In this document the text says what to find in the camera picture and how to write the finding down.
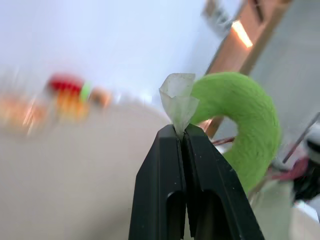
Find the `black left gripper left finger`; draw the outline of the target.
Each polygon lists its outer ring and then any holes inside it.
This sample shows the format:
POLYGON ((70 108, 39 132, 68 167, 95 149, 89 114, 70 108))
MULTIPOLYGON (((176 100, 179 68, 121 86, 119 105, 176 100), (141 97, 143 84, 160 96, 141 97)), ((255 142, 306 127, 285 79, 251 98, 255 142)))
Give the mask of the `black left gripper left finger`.
POLYGON ((186 182, 181 144, 174 127, 160 129, 135 178, 128 238, 181 240, 186 182))

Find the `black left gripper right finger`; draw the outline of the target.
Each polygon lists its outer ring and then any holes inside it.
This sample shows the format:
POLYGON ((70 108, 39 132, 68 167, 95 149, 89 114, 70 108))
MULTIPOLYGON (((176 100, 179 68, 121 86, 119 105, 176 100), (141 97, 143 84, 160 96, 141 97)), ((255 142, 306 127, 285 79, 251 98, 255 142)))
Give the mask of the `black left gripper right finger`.
POLYGON ((237 173, 200 127, 187 127, 181 151, 191 237, 263 240, 237 173))

